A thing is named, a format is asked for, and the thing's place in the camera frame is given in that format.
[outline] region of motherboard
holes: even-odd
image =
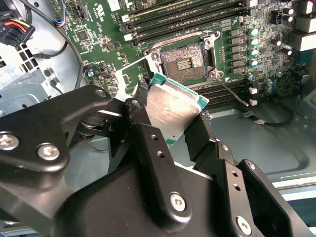
[[[287,42],[296,0],[51,2],[57,14],[65,5],[63,29],[81,53],[89,83],[112,95],[120,83],[133,93],[154,73],[205,96],[209,109],[237,102],[223,84],[252,106],[271,94],[295,93],[298,52]]]

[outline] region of screw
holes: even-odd
[[[179,194],[170,195],[171,205],[177,211],[184,211],[186,209],[186,202]]]
[[[132,104],[135,105],[138,108],[142,107],[142,105],[137,100],[133,100]]]
[[[246,235],[251,235],[251,227],[249,223],[241,216],[238,216],[236,218],[237,224],[242,232],[244,232]]]
[[[95,93],[103,98],[107,96],[103,90],[95,90]]]
[[[225,151],[229,151],[229,148],[226,144],[222,143],[222,147],[224,148]]]
[[[93,77],[94,76],[94,73],[92,71],[88,72],[88,77]]]
[[[54,145],[43,145],[38,149],[38,156],[44,160],[55,160],[59,157],[60,151]]]
[[[256,169],[256,167],[255,167],[255,165],[254,165],[253,163],[248,162],[248,165],[249,165],[249,166],[250,166],[250,168],[252,168],[253,170],[255,170],[255,169]]]
[[[19,139],[11,134],[0,134],[0,150],[10,151],[20,144]]]

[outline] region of ram slot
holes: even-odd
[[[200,20],[198,22],[194,21],[194,20],[192,22],[192,20],[191,20],[192,23],[183,22],[181,24],[177,24],[176,26],[173,26],[173,28],[169,28],[169,29],[166,29],[164,31],[157,32],[157,33],[152,33],[152,34],[146,35],[146,36],[144,36],[144,35],[137,36],[137,37],[131,38],[129,40],[132,41],[132,46],[135,46],[135,45],[146,43],[150,40],[157,40],[158,38],[165,37],[168,34],[182,35],[182,34],[185,34],[187,32],[194,32],[196,30],[201,30],[204,27],[209,26],[210,23],[216,23],[216,22],[219,22],[223,19],[227,19],[227,18],[230,18],[233,16],[243,15],[243,8],[226,13],[226,14],[223,12],[225,12],[225,10],[221,11],[221,12],[215,12],[214,14],[212,14],[213,17],[205,19],[205,20]]]
[[[246,80],[229,82],[225,84],[229,89],[236,93],[241,99],[247,98]],[[209,99],[206,108],[215,109],[238,103],[238,100],[222,85],[216,85],[196,91]]]
[[[183,14],[183,12],[181,12],[172,16],[168,16],[167,18],[162,18],[158,22],[157,21],[147,22],[143,24],[142,26],[136,27],[137,29],[132,34],[134,33],[142,34],[147,31],[152,30],[153,28],[155,28],[155,30],[158,30],[163,27],[168,27],[171,24],[181,23],[183,21],[189,21],[189,20],[194,20],[194,19],[204,20],[209,17],[212,17],[212,15],[210,14],[215,11],[220,11],[220,10],[229,11],[230,9],[234,9],[236,7],[238,7],[238,3],[236,2],[227,4],[227,5],[222,5],[222,6],[218,6],[218,3],[209,4],[206,8],[203,8],[203,7],[195,8],[194,10],[187,12],[187,14]]]
[[[192,14],[192,13],[195,14],[205,9],[210,9],[210,8],[214,8],[214,7],[218,7],[218,6],[226,5],[226,4],[227,4],[227,1],[222,1],[222,0],[210,0],[210,1],[198,2],[198,3],[184,6],[180,9],[176,8],[173,10],[155,14],[151,17],[146,17],[139,20],[128,22],[124,27],[127,31],[133,31],[133,30],[141,29],[142,27],[144,27],[143,24],[145,24],[146,26],[147,23],[152,23],[152,22],[161,23],[163,21],[174,19],[178,15],[183,15],[183,14],[187,15],[187,14]]]
[[[197,2],[203,2],[205,0],[181,0],[181,1],[167,1],[160,4],[155,4],[151,7],[137,10],[129,13],[128,18],[130,21],[136,21],[144,17],[151,17],[157,14],[168,12],[174,9],[181,9],[185,6],[192,5]]]

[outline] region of microchip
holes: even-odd
[[[87,32],[86,32],[85,30],[83,30],[83,31],[78,31],[78,32],[77,32],[77,36],[78,36],[78,38],[79,38],[80,41],[89,39],[89,36],[88,36],[88,34],[87,34]]]
[[[241,66],[241,62],[240,61],[234,61],[232,62],[232,67],[236,68],[236,67],[240,67]]]
[[[232,54],[232,59],[233,59],[233,60],[238,60],[238,59],[240,59],[240,53]]]
[[[232,71],[233,71],[233,74],[240,74],[241,68],[233,68]]]
[[[204,78],[207,76],[204,50],[195,43],[160,53],[166,76],[177,82]]]
[[[236,45],[236,46],[231,47],[231,51],[232,51],[232,53],[239,52],[240,51],[240,46]]]
[[[265,52],[267,52],[267,48],[262,47],[262,48],[259,49],[259,52],[260,53],[265,53]]]
[[[230,34],[232,37],[239,36],[239,29],[231,30]]]
[[[239,37],[230,39],[231,44],[239,44]]]
[[[257,12],[257,18],[263,17],[263,11],[258,11]]]

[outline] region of red wire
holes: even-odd
[[[19,25],[17,22],[10,21],[10,22],[6,22],[4,25],[5,26],[14,25],[14,26],[19,27],[23,32],[26,32],[26,30],[23,28],[23,26]]]

